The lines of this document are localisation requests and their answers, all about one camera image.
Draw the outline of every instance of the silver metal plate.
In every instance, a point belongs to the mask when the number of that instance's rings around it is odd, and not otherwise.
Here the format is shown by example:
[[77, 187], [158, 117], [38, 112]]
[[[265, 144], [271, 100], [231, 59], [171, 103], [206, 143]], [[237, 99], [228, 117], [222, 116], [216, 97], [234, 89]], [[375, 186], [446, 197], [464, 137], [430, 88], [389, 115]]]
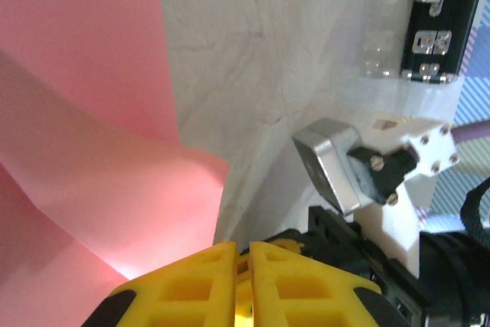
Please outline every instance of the silver metal plate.
[[437, 32], [436, 41], [434, 42], [435, 55], [446, 55], [451, 44], [451, 31], [439, 31]]
[[431, 54], [436, 42], [437, 31], [418, 31], [413, 39], [414, 54]]
[[441, 66], [438, 63], [432, 63], [429, 66], [429, 75], [430, 76], [436, 76], [439, 73], [439, 69]]
[[429, 64], [421, 64], [419, 73], [422, 74], [423, 76], [426, 76], [427, 74], [429, 74], [429, 68], [430, 68]]
[[292, 140], [316, 190], [342, 214], [372, 202], [359, 188], [347, 157], [362, 143], [356, 128], [324, 118], [295, 133]]

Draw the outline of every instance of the bolt head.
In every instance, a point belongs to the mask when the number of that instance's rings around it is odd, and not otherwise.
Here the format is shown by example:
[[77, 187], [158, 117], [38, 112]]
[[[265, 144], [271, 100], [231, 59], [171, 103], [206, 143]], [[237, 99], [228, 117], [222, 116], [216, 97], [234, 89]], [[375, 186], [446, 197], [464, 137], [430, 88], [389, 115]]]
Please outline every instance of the bolt head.
[[452, 164], [456, 164], [458, 161], [459, 161], [459, 156], [457, 153], [449, 157], [449, 162], [451, 162]]
[[376, 172], [380, 172], [384, 167], [384, 159], [381, 156], [372, 156], [369, 160], [371, 168]]
[[441, 136], [447, 136], [448, 133], [450, 131], [450, 128], [448, 126], [444, 126], [443, 128], [441, 128]]
[[441, 169], [441, 164], [439, 162], [434, 162], [434, 165], [432, 165], [432, 172], [434, 174], [437, 174], [439, 172], [439, 170]]
[[386, 200], [386, 203], [388, 203], [390, 206], [396, 205], [398, 203], [398, 195], [396, 193], [391, 194]]

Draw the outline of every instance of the black cable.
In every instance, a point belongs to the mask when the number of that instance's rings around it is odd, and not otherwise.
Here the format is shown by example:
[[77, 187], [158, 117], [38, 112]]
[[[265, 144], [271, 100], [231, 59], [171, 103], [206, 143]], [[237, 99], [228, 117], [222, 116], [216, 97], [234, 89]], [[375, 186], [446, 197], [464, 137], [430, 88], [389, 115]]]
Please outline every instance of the black cable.
[[490, 250], [490, 235], [480, 221], [480, 202], [483, 195], [490, 189], [490, 178], [486, 179], [466, 195], [465, 203], [461, 207], [459, 216], [465, 225], [468, 235], [478, 244]]

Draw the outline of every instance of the pink paper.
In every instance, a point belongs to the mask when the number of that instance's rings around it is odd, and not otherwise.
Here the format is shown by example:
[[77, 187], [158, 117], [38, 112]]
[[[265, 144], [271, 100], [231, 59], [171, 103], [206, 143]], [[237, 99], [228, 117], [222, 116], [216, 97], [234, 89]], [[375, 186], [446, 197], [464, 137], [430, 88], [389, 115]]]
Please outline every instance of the pink paper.
[[125, 278], [54, 225], [0, 166], [0, 325], [80, 326]]
[[223, 162], [111, 129], [0, 54], [0, 162], [32, 202], [122, 275], [212, 244]]
[[27, 196], [2, 181], [0, 325], [80, 324], [212, 244], [227, 165], [177, 146], [160, 0], [0, 0], [0, 84], [0, 164]]
[[0, 0], [0, 47], [64, 98], [177, 143], [160, 0]]

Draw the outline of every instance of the black suitcase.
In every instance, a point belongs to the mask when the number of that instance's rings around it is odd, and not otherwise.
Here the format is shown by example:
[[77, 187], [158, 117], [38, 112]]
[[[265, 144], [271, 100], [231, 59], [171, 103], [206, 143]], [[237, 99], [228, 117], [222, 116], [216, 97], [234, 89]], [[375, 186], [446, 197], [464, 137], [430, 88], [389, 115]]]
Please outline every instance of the black suitcase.
[[413, 0], [402, 78], [450, 83], [459, 74], [479, 0]]

